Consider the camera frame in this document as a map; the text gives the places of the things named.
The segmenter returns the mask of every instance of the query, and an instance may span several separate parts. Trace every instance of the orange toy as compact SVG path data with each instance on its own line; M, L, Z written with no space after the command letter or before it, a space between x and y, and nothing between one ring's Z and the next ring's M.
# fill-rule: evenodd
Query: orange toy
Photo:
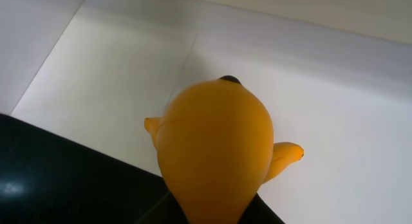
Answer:
M273 144L268 111L232 76L187 88L145 128L190 223L237 223L260 185L303 156Z

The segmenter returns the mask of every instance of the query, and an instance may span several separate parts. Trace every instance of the black cap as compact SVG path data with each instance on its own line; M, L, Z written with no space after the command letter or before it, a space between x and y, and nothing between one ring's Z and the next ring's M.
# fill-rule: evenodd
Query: black cap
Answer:
M236 77L233 77L232 75L226 75L226 76L223 76L223 77L221 77L221 78L219 78L219 79L221 79L221 80L227 80L227 81L229 81L229 82L234 82L234 83L237 83L237 84L239 84L239 85L242 85L242 83L240 83L240 81L239 81Z

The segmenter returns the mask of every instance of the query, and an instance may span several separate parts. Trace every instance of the toy's ear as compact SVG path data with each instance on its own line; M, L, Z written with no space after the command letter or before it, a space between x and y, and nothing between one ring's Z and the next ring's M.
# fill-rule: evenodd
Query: toy's ear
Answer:
M156 134L160 125L160 117L145 118L144 128L152 137L153 146L156 148Z
M291 163L303 157L303 148L297 144L283 142L273 145L273 156L265 182L275 178Z

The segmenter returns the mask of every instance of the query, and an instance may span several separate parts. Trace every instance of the black nose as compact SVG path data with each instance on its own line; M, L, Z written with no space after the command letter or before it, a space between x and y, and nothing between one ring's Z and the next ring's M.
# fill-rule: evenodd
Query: black nose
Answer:
M236 77L233 77L232 75L226 75L226 76L221 77L220 79L242 85L242 83L240 83L240 81Z

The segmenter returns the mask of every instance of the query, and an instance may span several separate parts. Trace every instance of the toy body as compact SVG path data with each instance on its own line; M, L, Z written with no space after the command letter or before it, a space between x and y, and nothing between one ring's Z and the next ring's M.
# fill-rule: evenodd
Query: toy body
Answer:
M190 223L237 223L260 185L303 156L273 144L267 110L233 77L186 89L145 128Z

